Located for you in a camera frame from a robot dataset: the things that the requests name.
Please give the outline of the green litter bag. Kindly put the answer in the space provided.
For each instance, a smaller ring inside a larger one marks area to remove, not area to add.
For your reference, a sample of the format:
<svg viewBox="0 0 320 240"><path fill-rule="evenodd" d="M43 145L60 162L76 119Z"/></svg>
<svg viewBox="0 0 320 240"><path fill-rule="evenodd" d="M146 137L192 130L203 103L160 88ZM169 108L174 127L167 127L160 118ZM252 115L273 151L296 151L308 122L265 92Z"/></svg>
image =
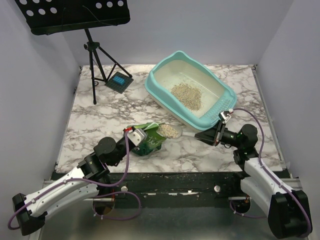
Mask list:
<svg viewBox="0 0 320 240"><path fill-rule="evenodd" d="M160 124L156 122L134 125L136 129L142 129L146 133L145 140L143 140L138 147L132 150L135 155L142 157L147 156L152 152L159 151L162 148L162 144L166 138L157 133L159 126Z"/></svg>

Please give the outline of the clear plastic scoop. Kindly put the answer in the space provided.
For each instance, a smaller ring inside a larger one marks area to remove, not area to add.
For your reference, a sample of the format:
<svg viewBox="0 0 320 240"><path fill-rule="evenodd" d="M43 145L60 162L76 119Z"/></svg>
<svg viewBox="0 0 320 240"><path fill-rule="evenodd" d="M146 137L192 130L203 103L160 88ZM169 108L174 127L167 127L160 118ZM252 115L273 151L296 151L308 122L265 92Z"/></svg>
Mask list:
<svg viewBox="0 0 320 240"><path fill-rule="evenodd" d="M180 137L194 138L196 133L183 130L181 127L167 123L159 124L156 133L166 139L178 139Z"/></svg>

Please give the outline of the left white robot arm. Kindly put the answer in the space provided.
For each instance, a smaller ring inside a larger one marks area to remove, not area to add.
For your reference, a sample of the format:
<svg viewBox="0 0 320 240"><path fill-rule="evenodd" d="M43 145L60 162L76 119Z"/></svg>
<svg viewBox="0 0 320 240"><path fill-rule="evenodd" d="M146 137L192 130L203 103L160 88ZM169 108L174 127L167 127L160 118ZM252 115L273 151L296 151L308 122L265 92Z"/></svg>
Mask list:
<svg viewBox="0 0 320 240"><path fill-rule="evenodd" d="M86 198L107 197L111 188L119 185L128 174L125 171L118 182L111 183L108 167L117 166L123 158L128 158L141 140L136 133L126 133L119 141L104 137L91 154L63 177L34 193L16 194L12 198L12 218L18 222L17 229L23 236L30 235L44 226L46 217L54 210Z"/></svg>

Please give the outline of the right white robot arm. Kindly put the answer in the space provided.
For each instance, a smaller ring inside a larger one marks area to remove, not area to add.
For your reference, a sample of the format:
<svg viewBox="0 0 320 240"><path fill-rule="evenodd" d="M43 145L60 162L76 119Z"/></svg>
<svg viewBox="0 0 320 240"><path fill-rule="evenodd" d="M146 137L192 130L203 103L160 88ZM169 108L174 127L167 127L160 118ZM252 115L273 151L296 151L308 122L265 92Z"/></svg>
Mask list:
<svg viewBox="0 0 320 240"><path fill-rule="evenodd" d="M236 196L245 193L253 199L265 213L276 238L304 238L312 232L308 196L287 185L263 162L256 150L258 130L255 126L245 124L239 132L232 132L219 121L214 127L196 133L195 138L210 146L222 144L236 148L233 159L248 176L233 180L230 191Z"/></svg>

